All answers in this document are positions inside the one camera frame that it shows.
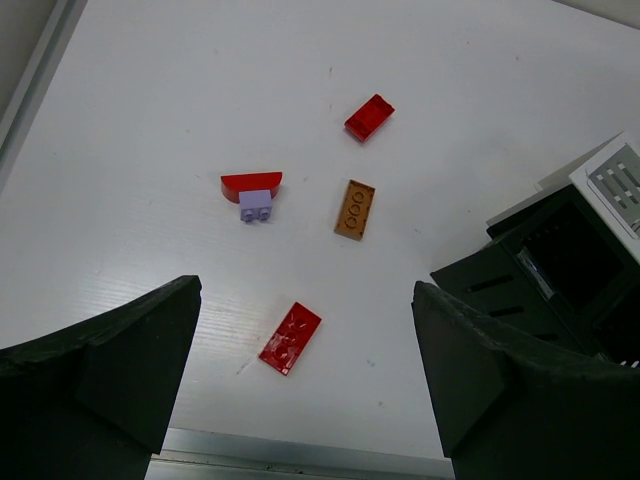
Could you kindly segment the small lavender lego brick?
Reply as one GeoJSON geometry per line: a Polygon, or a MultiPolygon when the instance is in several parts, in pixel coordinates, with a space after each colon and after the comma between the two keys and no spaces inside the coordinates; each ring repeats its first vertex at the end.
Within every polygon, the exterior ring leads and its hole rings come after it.
{"type": "Polygon", "coordinates": [[[269,190],[251,190],[239,193],[240,218],[245,223],[264,222],[271,216],[272,196],[269,190]]]}

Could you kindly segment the aluminium table edge rail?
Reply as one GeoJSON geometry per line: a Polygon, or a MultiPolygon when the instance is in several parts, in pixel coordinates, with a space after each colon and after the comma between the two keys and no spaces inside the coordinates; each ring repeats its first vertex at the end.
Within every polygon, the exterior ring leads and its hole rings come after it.
{"type": "Polygon", "coordinates": [[[448,460],[171,428],[148,479],[453,479],[448,460]]]}

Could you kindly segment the red curved lego brick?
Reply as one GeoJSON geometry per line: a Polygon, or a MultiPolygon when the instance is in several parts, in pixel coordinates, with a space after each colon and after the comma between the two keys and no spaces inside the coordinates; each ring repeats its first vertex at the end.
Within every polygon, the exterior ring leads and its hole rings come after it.
{"type": "Polygon", "coordinates": [[[282,179],[283,173],[279,171],[222,175],[221,192],[234,204],[240,203],[241,192],[268,190],[271,198],[274,198],[278,194],[282,179]]]}

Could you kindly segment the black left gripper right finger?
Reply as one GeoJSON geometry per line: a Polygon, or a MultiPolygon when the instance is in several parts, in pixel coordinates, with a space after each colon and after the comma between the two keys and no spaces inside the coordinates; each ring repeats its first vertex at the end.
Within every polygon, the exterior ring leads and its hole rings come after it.
{"type": "Polygon", "coordinates": [[[635,479],[639,373],[574,353],[417,282],[412,311],[459,479],[635,479]]]}

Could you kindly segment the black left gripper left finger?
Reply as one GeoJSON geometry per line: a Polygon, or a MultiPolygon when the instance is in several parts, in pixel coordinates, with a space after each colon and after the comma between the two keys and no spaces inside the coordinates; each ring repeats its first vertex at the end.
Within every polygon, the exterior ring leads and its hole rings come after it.
{"type": "Polygon", "coordinates": [[[144,478],[165,440],[201,289],[198,276],[180,276],[2,349],[2,478],[144,478]]]}

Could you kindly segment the white slotted container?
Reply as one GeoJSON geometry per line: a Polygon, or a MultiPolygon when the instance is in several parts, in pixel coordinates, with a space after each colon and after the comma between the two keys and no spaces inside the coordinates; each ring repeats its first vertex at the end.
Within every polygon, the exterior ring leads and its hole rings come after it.
{"type": "Polygon", "coordinates": [[[621,132],[538,182],[536,193],[490,218],[492,227],[573,186],[626,250],[639,258],[639,143],[621,132]]]}

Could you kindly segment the black slotted container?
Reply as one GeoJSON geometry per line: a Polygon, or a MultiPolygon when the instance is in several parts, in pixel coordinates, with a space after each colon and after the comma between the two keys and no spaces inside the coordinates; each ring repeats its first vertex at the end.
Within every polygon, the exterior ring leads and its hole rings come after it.
{"type": "Polygon", "coordinates": [[[573,186],[508,215],[432,272],[448,294],[552,345],[639,363],[639,264],[573,186]]]}

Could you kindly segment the tan lego plate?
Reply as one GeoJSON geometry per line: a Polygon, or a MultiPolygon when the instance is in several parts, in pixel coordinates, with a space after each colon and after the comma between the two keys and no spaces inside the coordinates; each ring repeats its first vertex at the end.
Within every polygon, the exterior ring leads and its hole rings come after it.
{"type": "Polygon", "coordinates": [[[366,231],[374,195],[374,187],[350,179],[334,232],[351,240],[361,241],[366,231]]]}

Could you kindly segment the red lego plate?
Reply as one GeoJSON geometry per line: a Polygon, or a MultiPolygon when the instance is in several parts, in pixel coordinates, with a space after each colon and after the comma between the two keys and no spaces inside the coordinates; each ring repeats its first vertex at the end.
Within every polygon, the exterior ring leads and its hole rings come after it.
{"type": "Polygon", "coordinates": [[[322,319],[299,302],[287,312],[258,358],[287,376],[321,324],[322,319]]]}

